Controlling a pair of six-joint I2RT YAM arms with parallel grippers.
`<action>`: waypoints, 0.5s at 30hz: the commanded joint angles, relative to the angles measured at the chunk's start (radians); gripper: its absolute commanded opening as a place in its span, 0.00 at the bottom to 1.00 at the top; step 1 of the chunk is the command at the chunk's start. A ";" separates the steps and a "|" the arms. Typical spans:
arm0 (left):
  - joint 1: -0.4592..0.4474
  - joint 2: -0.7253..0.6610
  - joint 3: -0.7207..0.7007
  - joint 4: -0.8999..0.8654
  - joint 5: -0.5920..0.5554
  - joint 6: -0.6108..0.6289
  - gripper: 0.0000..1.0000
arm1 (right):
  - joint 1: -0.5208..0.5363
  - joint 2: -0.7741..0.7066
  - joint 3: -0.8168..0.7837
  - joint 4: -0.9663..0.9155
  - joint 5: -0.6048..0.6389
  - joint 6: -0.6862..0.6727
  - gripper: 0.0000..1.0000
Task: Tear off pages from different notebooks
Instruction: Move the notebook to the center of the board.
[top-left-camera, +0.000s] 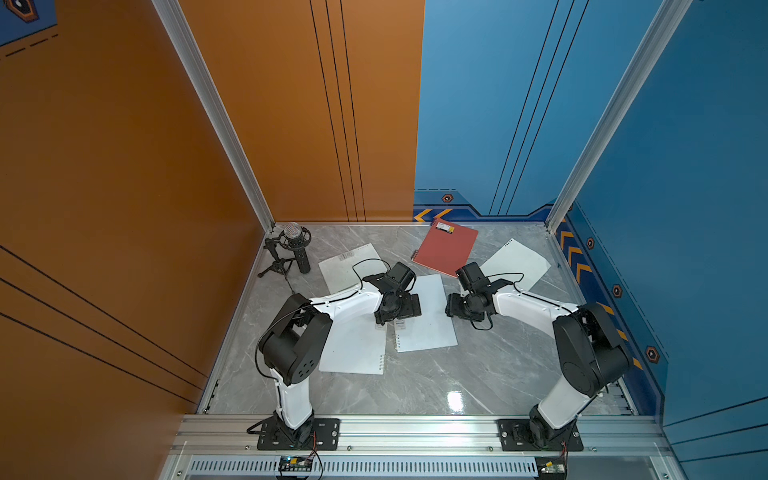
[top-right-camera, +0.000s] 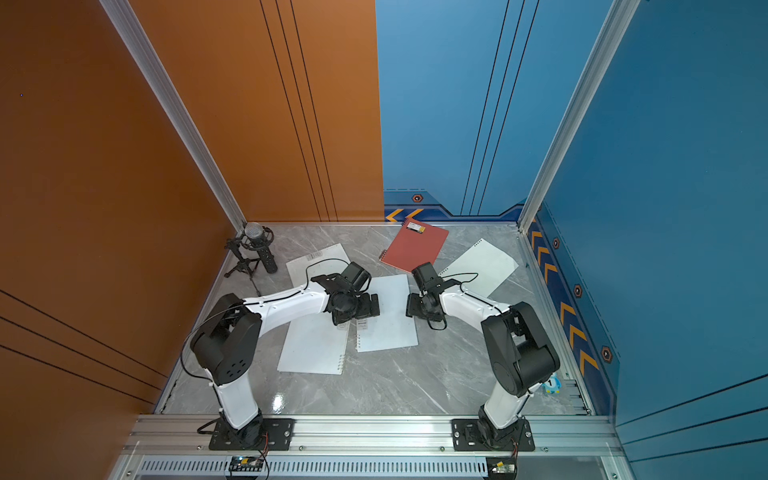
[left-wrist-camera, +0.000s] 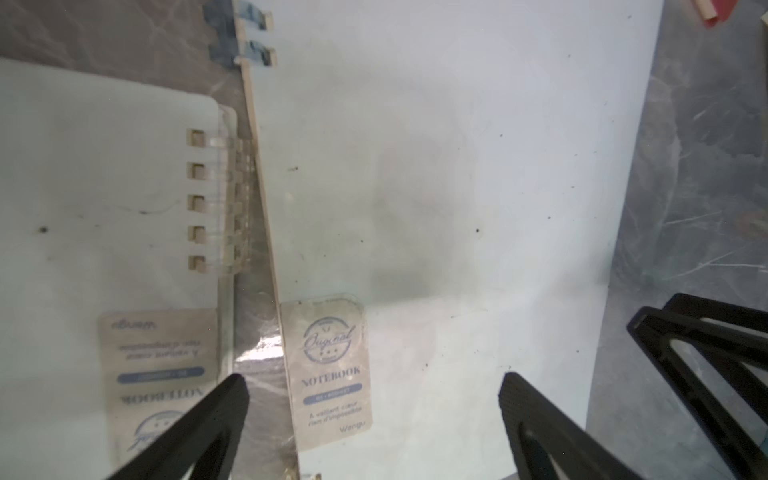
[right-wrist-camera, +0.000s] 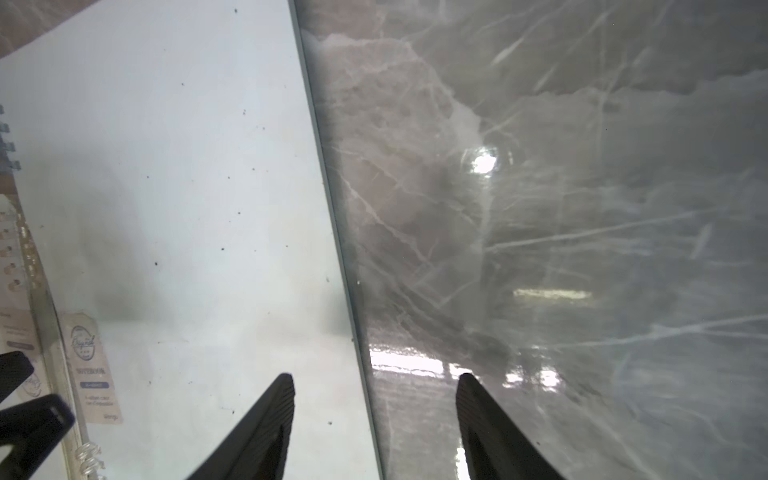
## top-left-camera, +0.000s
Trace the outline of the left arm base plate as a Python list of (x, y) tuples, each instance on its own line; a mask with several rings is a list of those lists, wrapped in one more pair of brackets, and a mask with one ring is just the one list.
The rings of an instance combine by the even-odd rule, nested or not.
[(311, 416), (297, 429), (290, 429), (276, 415), (259, 424), (257, 449), (335, 451), (338, 448), (341, 420)]

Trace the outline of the torn white page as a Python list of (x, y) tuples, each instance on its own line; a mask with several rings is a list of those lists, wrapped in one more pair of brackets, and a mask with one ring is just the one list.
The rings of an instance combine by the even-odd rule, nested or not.
[(510, 280), (521, 290), (530, 290), (550, 267), (550, 262), (543, 256), (514, 239), (480, 266), (491, 280)]

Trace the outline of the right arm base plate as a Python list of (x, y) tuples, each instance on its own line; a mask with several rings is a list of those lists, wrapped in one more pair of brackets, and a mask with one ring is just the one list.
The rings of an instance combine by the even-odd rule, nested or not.
[(582, 452), (584, 444), (573, 420), (552, 429), (544, 420), (499, 419), (497, 433), (504, 451)]

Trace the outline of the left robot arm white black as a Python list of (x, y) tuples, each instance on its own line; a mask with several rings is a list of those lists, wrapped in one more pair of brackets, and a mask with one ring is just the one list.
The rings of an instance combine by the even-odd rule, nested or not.
[(324, 297), (291, 295), (259, 339), (255, 353), (262, 374), (277, 392), (276, 418), (291, 432), (311, 422), (309, 377), (319, 366), (333, 326), (372, 315), (386, 323), (422, 314), (419, 295), (409, 291), (382, 292), (365, 282)]

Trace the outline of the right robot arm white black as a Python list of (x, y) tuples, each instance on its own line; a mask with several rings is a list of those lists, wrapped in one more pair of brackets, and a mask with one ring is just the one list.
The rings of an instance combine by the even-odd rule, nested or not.
[(597, 303), (559, 304), (491, 284), (450, 294), (446, 315), (472, 323), (494, 315), (511, 317), (554, 339), (561, 376), (529, 414), (528, 429), (539, 447), (571, 434), (577, 417), (598, 393), (634, 366), (626, 342)]

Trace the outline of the white spiral notebook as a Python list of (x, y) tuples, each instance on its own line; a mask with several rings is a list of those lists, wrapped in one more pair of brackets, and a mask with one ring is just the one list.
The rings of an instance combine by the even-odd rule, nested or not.
[(413, 293), (419, 297), (421, 315), (395, 321), (398, 353), (453, 347), (458, 344), (453, 321), (445, 314), (447, 297), (439, 274), (420, 276)]
[(362, 304), (337, 307), (324, 346), (319, 370), (326, 373), (382, 375), (387, 327), (374, 318), (376, 306)]

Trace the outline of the red spiral notebook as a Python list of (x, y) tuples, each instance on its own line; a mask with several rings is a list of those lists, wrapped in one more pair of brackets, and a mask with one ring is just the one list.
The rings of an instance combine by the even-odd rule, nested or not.
[(427, 235), (412, 256), (416, 264), (456, 277), (468, 263), (478, 231), (443, 219), (432, 221)]

